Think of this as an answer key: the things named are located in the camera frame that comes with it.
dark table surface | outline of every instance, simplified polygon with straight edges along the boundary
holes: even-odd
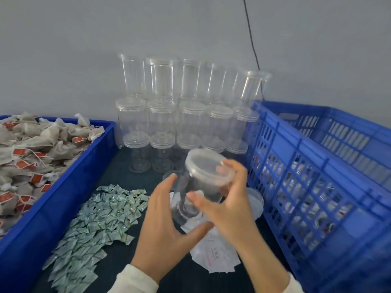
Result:
[[[98,186],[119,184],[126,190],[145,189],[150,195],[156,185],[161,182],[163,174],[154,172],[150,168],[147,172],[136,174],[127,168],[130,163],[130,149],[122,148],[114,157],[105,173],[97,183]],[[115,241],[111,246],[104,247],[107,256],[98,262],[95,273],[99,276],[85,291],[85,293],[106,293],[113,285],[116,275],[122,271],[126,264],[129,264],[136,250],[141,225],[144,221],[145,212],[128,230],[128,234],[135,236],[129,246]],[[282,251],[280,250],[266,220],[262,216],[257,220],[257,226],[271,250],[290,270]],[[47,282],[52,266],[42,271],[31,288],[33,293],[56,292],[51,288],[52,282]],[[235,267],[235,272],[212,273],[192,261],[190,254],[179,262],[160,282],[158,292],[186,292],[186,293],[208,293],[208,292],[254,292],[246,269],[243,264]]]

pile of tea bags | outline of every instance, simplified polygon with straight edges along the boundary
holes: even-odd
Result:
[[[0,120],[0,239],[104,133],[75,117],[77,124],[29,113]]]
[[[96,264],[107,254],[103,246],[113,241],[129,245],[133,237],[127,234],[137,224],[141,212],[148,206],[145,190],[128,191],[119,185],[101,186],[85,202],[69,225],[63,239],[42,268],[52,263],[48,281],[60,293],[82,293],[98,277]]]

right hand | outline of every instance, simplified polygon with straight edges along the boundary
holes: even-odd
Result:
[[[227,198],[222,203],[207,200],[196,192],[189,192],[188,199],[203,211],[222,236],[237,250],[249,234],[258,234],[246,193],[247,169],[239,162],[226,159],[223,163],[235,171],[232,182],[226,187]]]

blue plastic crate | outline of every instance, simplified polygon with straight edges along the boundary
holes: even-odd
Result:
[[[77,123],[77,119],[63,120]],[[103,126],[105,133],[91,144],[0,241],[0,291],[26,292],[29,289],[117,152],[115,122],[91,120],[91,124]]]
[[[247,132],[248,184],[302,286],[390,291],[391,130],[329,107],[263,105]]]

